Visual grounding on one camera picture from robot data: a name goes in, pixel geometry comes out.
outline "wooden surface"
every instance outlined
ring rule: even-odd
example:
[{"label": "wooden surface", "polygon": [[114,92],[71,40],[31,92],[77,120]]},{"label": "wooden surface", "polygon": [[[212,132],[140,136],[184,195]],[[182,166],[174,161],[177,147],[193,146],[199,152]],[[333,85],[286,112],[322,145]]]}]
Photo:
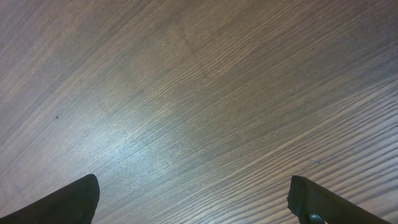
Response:
[{"label": "wooden surface", "polygon": [[297,223],[303,175],[398,223],[398,2],[0,1],[0,215]]}]

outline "wooden floor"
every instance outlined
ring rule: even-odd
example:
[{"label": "wooden floor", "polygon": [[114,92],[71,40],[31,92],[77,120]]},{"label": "wooden floor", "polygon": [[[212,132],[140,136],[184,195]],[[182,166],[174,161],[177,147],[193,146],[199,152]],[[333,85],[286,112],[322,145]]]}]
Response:
[{"label": "wooden floor", "polygon": [[297,223],[302,175],[398,223],[398,1],[0,1],[0,215]]}]

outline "black plastic part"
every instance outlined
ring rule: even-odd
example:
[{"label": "black plastic part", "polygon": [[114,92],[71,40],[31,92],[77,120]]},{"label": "black plastic part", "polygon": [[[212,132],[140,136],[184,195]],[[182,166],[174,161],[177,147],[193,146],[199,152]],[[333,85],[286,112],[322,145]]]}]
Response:
[{"label": "black plastic part", "polygon": [[389,222],[369,213],[333,192],[308,180],[305,177],[292,176],[288,208],[298,217],[300,224],[322,223],[372,223]]},{"label": "black plastic part", "polygon": [[0,218],[0,224],[90,224],[99,199],[97,178],[94,174],[89,174]]}]

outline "brown wood surface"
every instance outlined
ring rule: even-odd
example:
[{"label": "brown wood surface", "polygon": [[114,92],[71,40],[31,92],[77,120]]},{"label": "brown wood surface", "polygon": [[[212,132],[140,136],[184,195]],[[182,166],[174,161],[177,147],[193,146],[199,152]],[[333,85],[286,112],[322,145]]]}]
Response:
[{"label": "brown wood surface", "polygon": [[297,223],[291,175],[398,223],[398,1],[1,0],[0,215]]}]

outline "black object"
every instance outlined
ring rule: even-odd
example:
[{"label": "black object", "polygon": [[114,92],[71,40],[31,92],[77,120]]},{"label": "black object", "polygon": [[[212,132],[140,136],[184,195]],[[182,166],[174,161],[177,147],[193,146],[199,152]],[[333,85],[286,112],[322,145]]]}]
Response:
[{"label": "black object", "polygon": [[94,174],[89,174],[0,218],[0,224],[90,224],[99,199],[97,178]]},{"label": "black object", "polygon": [[300,224],[389,223],[311,180],[296,175],[292,176],[287,201],[288,208],[298,216]]}]

